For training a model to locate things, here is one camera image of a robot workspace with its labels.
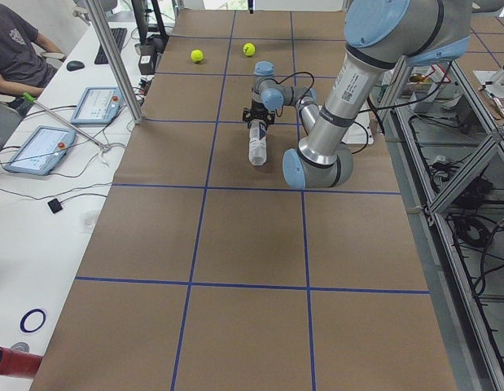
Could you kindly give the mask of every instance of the white desk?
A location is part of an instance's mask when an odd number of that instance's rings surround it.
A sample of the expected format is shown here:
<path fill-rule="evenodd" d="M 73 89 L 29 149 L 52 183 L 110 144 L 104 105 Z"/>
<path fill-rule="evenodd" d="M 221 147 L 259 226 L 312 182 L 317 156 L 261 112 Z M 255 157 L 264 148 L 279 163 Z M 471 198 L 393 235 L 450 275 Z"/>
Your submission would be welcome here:
<path fill-rule="evenodd" d="M 131 38 L 134 24 L 116 23 L 112 27 L 126 27 L 125 49 L 121 57 L 133 86 L 141 75 L 138 57 L 134 50 L 137 42 Z M 99 47 L 92 28 L 87 30 L 68 60 L 78 59 L 85 68 L 69 72 L 61 67 L 40 97 L 40 102 L 49 108 L 77 104 L 87 86 L 115 86 L 116 81 L 108 65 L 94 65 Z M 72 110 L 59 111 L 70 119 Z M 111 143 L 126 144 L 133 123 L 129 110 L 125 109 L 107 127 L 105 134 Z M 21 145 L 39 126 L 64 127 L 47 115 L 26 118 L 12 135 L 8 146 Z M 89 134 L 101 128 L 84 128 Z M 102 135 L 103 143 L 107 140 Z M 85 139 L 77 136 L 76 143 Z M 88 142 L 68 151 L 54 172 L 66 175 L 80 173 L 90 158 L 99 152 L 95 144 Z M 7 161 L 11 154 L 1 154 Z M 95 183 L 109 183 L 121 161 L 123 149 L 113 148 L 104 155 L 109 166 L 99 158 L 93 160 L 79 178 L 64 178 L 56 175 L 35 177 L 9 174 L 0 166 L 0 187 L 9 191 L 34 197 L 43 197 L 68 191 L 74 187 L 87 187 Z M 62 195 L 59 200 L 79 193 L 107 194 L 109 186 Z M 94 228 L 95 218 L 105 199 L 100 196 L 81 196 L 64 203 L 64 210 L 53 214 L 47 200 L 28 200 L 24 197 L 0 191 L 0 346 L 11 347 L 17 342 L 26 342 L 31 353 L 43 355 L 55 329 L 60 311 L 71 287 L 77 267 Z M 45 325 L 32 334 L 20 330 L 20 320 L 31 309 L 41 308 L 47 313 Z M 27 390 L 31 380 L 0 376 L 0 391 Z"/>

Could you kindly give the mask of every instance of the tennis ball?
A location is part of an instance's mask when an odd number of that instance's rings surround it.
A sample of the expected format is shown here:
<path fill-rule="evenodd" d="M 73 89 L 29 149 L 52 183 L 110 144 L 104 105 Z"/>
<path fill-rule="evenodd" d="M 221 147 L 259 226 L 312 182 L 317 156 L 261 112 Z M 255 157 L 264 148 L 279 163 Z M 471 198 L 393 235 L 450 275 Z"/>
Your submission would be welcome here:
<path fill-rule="evenodd" d="M 252 57 L 255 54 L 255 46 L 252 43 L 245 43 L 243 46 L 243 53 L 247 57 Z"/>
<path fill-rule="evenodd" d="M 200 51 L 199 49 L 195 49 L 190 53 L 190 58 L 192 61 L 194 61 L 196 64 L 199 64 L 201 61 L 204 59 L 203 52 Z"/>

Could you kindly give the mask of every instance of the plastic bottle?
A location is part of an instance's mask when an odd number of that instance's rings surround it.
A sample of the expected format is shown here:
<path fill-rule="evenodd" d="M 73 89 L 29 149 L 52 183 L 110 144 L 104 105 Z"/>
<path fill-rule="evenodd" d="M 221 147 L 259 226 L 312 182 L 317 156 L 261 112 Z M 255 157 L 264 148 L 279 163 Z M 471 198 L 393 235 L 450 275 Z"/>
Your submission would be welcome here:
<path fill-rule="evenodd" d="M 248 159 L 253 165 L 263 165 L 266 162 L 266 123 L 252 120 L 250 123 L 250 146 Z"/>

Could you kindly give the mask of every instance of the blue ring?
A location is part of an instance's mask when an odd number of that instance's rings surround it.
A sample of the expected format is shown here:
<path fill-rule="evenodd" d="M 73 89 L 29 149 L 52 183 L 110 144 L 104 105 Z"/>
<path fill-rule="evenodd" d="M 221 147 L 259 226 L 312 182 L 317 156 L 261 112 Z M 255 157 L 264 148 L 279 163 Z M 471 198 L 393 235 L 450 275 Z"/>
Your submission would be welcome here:
<path fill-rule="evenodd" d="M 43 316 L 42 323 L 40 323 L 40 326 L 34 328 L 33 330 L 28 330 L 27 328 L 25 328 L 25 321 L 27 320 L 27 318 L 29 316 L 31 316 L 32 314 L 36 314 L 37 312 L 40 313 L 40 314 L 42 314 L 42 316 Z M 27 314 L 25 314 L 22 317 L 22 320 L 20 320 L 20 330 L 22 332 L 27 332 L 28 334 L 31 333 L 31 332 L 37 332 L 46 323 L 46 319 L 47 319 L 47 315 L 46 315 L 46 312 L 44 310 L 42 310 L 40 308 L 35 308 L 34 310 L 30 310 Z"/>

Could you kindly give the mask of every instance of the red object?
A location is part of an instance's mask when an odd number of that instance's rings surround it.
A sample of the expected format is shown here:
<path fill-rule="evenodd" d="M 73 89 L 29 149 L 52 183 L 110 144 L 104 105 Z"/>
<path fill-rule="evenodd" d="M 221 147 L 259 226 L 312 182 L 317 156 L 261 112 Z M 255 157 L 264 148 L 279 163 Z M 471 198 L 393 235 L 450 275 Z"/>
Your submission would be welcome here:
<path fill-rule="evenodd" d="M 0 347 L 0 375 L 34 379 L 42 356 Z"/>

